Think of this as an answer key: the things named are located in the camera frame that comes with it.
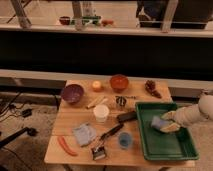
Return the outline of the white gloved right hand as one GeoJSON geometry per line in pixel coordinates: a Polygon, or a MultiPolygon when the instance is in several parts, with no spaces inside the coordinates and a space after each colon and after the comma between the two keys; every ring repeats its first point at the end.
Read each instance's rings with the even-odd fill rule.
{"type": "Polygon", "coordinates": [[[165,121],[168,121],[168,124],[161,128],[161,131],[164,133],[175,132],[180,129],[180,125],[174,121],[175,111],[169,111],[164,113],[161,118],[165,121]]]}

